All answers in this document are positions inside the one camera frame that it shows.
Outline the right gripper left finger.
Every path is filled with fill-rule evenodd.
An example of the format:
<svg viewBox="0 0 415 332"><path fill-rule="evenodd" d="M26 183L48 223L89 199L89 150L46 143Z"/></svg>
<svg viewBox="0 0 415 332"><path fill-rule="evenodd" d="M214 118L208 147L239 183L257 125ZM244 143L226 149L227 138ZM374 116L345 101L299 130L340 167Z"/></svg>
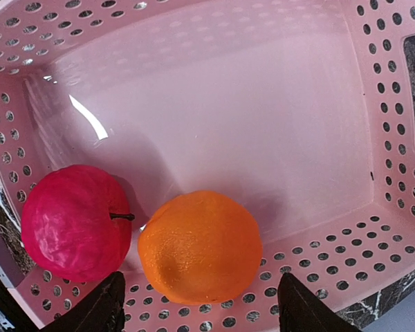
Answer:
<svg viewBox="0 0 415 332"><path fill-rule="evenodd" d="M125 328L125 277L111 273L69 312L50 323L50 331L122 331Z"/></svg>

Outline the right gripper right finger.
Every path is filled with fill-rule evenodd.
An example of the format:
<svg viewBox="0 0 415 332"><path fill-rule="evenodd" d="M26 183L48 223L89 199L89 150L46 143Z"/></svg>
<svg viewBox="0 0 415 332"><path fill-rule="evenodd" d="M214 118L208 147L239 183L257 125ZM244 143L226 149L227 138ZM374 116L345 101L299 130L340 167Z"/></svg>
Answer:
<svg viewBox="0 0 415 332"><path fill-rule="evenodd" d="M299 332L358 331L326 306L292 273L284 273L277 288L279 330Z"/></svg>

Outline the red apple toy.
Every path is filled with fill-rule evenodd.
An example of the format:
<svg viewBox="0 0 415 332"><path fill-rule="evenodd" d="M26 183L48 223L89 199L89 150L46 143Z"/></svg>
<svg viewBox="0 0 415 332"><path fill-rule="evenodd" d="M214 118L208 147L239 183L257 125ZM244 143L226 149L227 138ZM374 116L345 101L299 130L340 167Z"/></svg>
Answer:
<svg viewBox="0 0 415 332"><path fill-rule="evenodd" d="M95 282L117 271L131 246L127 195L108 172L71 165L36 184L24 204L21 238L43 269L72 282Z"/></svg>

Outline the orange fruit toy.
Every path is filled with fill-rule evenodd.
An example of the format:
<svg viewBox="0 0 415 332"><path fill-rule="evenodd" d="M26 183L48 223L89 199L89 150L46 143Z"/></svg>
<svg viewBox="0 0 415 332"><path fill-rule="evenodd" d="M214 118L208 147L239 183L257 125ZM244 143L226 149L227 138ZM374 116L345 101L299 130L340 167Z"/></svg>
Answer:
<svg viewBox="0 0 415 332"><path fill-rule="evenodd" d="M213 191L182 194L162 205L138 237L147 281L174 303L221 303L254 281L263 246L255 218Z"/></svg>

